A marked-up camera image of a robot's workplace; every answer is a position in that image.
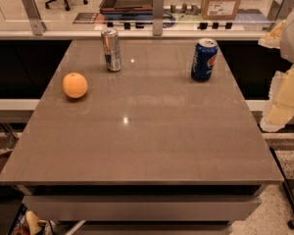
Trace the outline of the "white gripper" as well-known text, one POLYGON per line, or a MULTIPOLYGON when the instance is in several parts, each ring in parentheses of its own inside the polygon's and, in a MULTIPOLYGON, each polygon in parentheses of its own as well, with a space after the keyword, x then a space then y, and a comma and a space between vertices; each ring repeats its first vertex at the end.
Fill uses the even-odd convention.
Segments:
MULTIPOLYGON (((265 48, 280 48, 281 57, 294 64, 294 9, 285 21, 278 23, 259 39, 265 48)), ((287 72, 277 71, 269 88, 260 127, 265 132, 276 132, 294 117, 294 65, 287 72)))

